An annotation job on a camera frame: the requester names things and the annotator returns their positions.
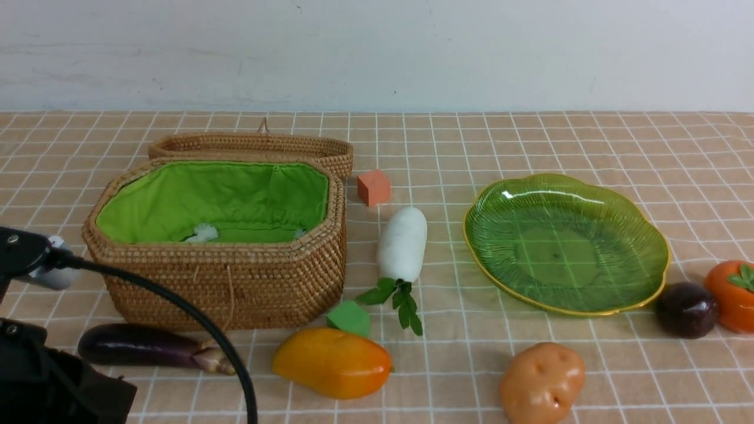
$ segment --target green fabric lining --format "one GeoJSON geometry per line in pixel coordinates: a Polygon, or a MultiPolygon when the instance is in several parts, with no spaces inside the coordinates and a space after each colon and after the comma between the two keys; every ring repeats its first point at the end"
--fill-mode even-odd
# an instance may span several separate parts
{"type": "Polygon", "coordinates": [[[279,243],[327,214],[329,179],[306,164],[178,161],[123,187],[97,225],[122,244],[181,242],[208,223],[210,243],[279,243]]]}

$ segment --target orange foam cube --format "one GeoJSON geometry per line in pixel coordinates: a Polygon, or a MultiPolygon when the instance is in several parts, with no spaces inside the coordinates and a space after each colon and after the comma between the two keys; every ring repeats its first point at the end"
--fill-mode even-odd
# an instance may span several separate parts
{"type": "Polygon", "coordinates": [[[375,169],[357,177],[359,197],[367,206],[390,200],[390,179],[384,172],[375,169]]]}

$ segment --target basket lid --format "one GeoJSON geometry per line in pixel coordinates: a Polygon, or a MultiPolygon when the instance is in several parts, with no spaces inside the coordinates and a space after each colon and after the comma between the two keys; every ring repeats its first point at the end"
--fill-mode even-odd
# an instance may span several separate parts
{"type": "Polygon", "coordinates": [[[203,132],[171,134],[152,143],[150,159],[161,157],[222,157],[229,154],[244,158],[260,155],[288,158],[291,161],[310,159],[321,164],[339,178],[351,175],[354,147],[348,142],[329,137],[295,134],[274,134],[269,131],[267,117],[262,118],[255,133],[203,132]]]}

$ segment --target radish leaves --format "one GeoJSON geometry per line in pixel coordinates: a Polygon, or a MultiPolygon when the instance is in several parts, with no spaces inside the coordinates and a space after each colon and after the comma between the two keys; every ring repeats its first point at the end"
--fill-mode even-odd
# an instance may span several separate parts
{"type": "Polygon", "coordinates": [[[411,327],[417,336],[424,334],[421,319],[417,313],[416,301],[411,296],[411,283],[392,278],[380,278],[377,286],[356,296],[356,301],[364,305],[381,305],[393,297],[393,309],[398,311],[398,321],[404,330],[411,327]]]}
{"type": "Polygon", "coordinates": [[[397,288],[398,286],[395,284],[394,279],[380,278],[377,280],[377,287],[356,296],[356,301],[364,305],[381,305],[390,299],[390,295],[397,288]]]}

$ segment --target daikon radish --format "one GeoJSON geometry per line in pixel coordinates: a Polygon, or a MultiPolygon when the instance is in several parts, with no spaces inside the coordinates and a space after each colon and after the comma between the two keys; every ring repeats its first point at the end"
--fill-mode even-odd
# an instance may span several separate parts
{"type": "Polygon", "coordinates": [[[393,297],[393,309],[398,311],[398,321],[405,330],[411,327],[421,336],[421,319],[416,301],[411,296],[411,284],[419,278],[427,246],[427,219],[415,207],[399,210],[388,221],[380,235],[377,247],[377,264],[380,279],[377,286],[356,296],[364,305],[381,305],[393,297]]]}
{"type": "Polygon", "coordinates": [[[405,207],[382,230],[377,265],[382,277],[413,283],[419,279],[427,247],[427,219],[417,208],[405,207]]]}

